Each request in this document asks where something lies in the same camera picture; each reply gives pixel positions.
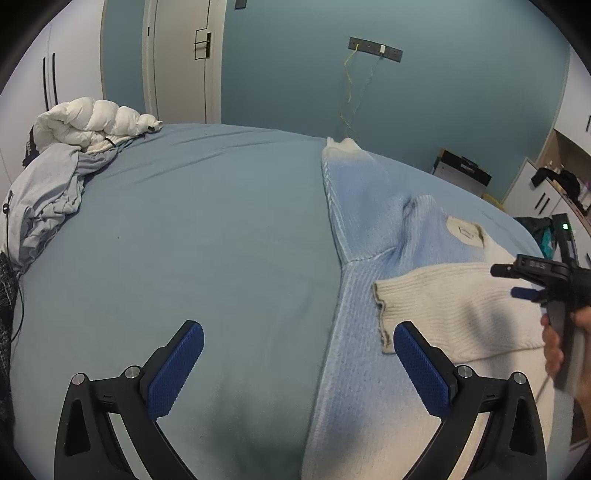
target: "cabinet handle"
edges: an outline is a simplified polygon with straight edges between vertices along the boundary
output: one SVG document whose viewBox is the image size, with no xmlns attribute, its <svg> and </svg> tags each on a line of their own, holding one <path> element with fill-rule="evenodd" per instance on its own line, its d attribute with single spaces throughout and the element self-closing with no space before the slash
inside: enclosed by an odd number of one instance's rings
<svg viewBox="0 0 591 480">
<path fill-rule="evenodd" d="M 540 210 L 540 215 L 542 215 L 542 212 L 544 211 L 544 209 L 546 208 L 546 206 L 549 204 L 549 202 L 550 202 L 550 198 L 548 198 L 548 199 L 546 200 L 546 203 L 545 203 L 545 204 L 544 204 L 544 206 L 541 208 L 541 210 Z"/>
<path fill-rule="evenodd" d="M 45 80 L 45 57 L 43 57 L 43 96 L 45 97 L 45 111 L 49 110 L 49 102 L 47 101 L 47 81 Z"/>
<path fill-rule="evenodd" d="M 51 55 L 51 76 L 53 78 L 53 97 L 56 99 L 56 105 L 58 104 L 57 101 L 57 86 L 56 86 L 56 54 L 54 53 Z"/>
<path fill-rule="evenodd" d="M 544 200 L 545 196 L 546 196 L 546 194 L 543 193 L 542 196 L 540 197 L 540 199 L 538 200 L 538 203 L 535 204 L 534 210 L 536 210 L 536 208 L 538 208 L 540 206 L 540 203 L 542 203 L 542 200 Z"/>
<path fill-rule="evenodd" d="M 470 173 L 474 173 L 474 170 L 473 170 L 472 168 L 470 168 L 470 167 L 467 167 L 467 166 L 466 166 L 466 165 L 464 165 L 464 164 L 461 164 L 461 163 L 460 163 L 460 168 L 463 168 L 464 170 L 466 170 L 466 171 L 468 171 L 468 172 L 470 172 Z"/>
</svg>

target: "light blue bed sheet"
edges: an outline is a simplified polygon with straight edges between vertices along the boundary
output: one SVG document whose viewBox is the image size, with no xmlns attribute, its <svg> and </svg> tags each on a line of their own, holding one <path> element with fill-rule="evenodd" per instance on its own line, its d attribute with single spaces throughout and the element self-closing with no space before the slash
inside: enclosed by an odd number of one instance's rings
<svg viewBox="0 0 591 480">
<path fill-rule="evenodd" d="M 203 325 L 206 343 L 159 421 L 172 445 L 198 478 L 299 477 L 340 284 L 325 145 L 280 131 L 169 125 L 88 183 L 80 212 L 23 277 L 15 441 L 38 480 L 53 478 L 72 375 L 113 377 L 142 364 L 187 318 Z M 492 205 L 376 158 L 511 253 L 539 253 Z M 129 445 L 123 437 L 134 472 L 148 478 Z"/>
</svg>

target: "wall socket panel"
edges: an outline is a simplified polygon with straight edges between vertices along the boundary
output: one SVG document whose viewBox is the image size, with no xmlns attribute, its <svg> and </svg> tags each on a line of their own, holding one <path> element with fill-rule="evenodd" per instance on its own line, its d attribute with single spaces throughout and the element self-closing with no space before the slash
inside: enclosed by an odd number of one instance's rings
<svg viewBox="0 0 591 480">
<path fill-rule="evenodd" d="M 394 47 L 388 47 L 386 45 L 386 51 L 384 53 L 380 53 L 379 50 L 382 45 L 384 45 L 383 43 L 376 43 L 374 41 L 351 37 L 349 39 L 349 49 L 354 50 L 357 45 L 359 45 L 359 47 L 357 47 L 357 51 L 364 51 L 365 53 L 371 53 L 372 55 L 377 55 L 378 57 L 385 57 L 388 60 L 402 60 L 402 50 Z"/>
</svg>

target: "metal screw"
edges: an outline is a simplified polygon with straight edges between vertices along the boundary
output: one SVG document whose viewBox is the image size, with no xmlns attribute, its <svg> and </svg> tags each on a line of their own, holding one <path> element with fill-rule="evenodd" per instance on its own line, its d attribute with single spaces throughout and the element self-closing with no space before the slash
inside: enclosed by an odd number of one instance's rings
<svg viewBox="0 0 591 480">
<path fill-rule="evenodd" d="M 76 374 L 72 377 L 72 383 L 74 385 L 80 385 L 84 379 L 85 379 L 85 375 L 84 374 Z"/>
<path fill-rule="evenodd" d="M 139 367 L 133 366 L 133 367 L 129 367 L 126 371 L 125 371 L 125 376 L 127 378 L 135 378 L 139 375 Z"/>
<path fill-rule="evenodd" d="M 513 380 L 515 380 L 519 385 L 523 385 L 525 382 L 527 382 L 527 378 L 521 372 L 516 372 L 513 375 Z"/>
<path fill-rule="evenodd" d="M 466 365 L 460 365 L 457 367 L 457 374 L 463 378 L 470 378 L 472 376 L 472 369 Z"/>
</svg>

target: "wardrobe handle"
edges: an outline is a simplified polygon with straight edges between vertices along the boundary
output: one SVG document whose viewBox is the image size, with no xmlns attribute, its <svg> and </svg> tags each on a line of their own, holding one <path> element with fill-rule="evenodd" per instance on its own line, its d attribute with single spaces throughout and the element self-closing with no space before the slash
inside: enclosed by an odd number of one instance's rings
<svg viewBox="0 0 591 480">
<path fill-rule="evenodd" d="M 542 200 L 544 200 L 545 196 L 546 196 L 546 194 L 543 193 L 542 196 L 540 197 L 540 199 L 538 200 L 538 203 L 535 204 L 534 210 L 536 210 L 536 208 L 538 208 L 540 206 L 540 203 L 542 203 Z"/>
<path fill-rule="evenodd" d="M 43 57 L 43 95 L 45 96 L 45 111 L 49 110 L 49 102 L 47 101 L 47 81 L 45 79 L 45 60 Z"/>
<path fill-rule="evenodd" d="M 53 98 L 56 99 L 56 105 L 58 104 L 57 101 L 57 86 L 56 86 L 56 54 L 53 53 L 51 55 L 51 76 L 53 78 Z"/>
<path fill-rule="evenodd" d="M 546 200 L 546 203 L 545 203 L 545 204 L 544 204 L 544 206 L 541 208 L 541 210 L 540 210 L 540 215 L 542 215 L 542 212 L 544 211 L 544 209 L 546 208 L 546 206 L 548 205 L 548 203 L 549 203 L 549 202 L 550 202 L 550 198 L 548 198 L 548 199 Z"/>
</svg>

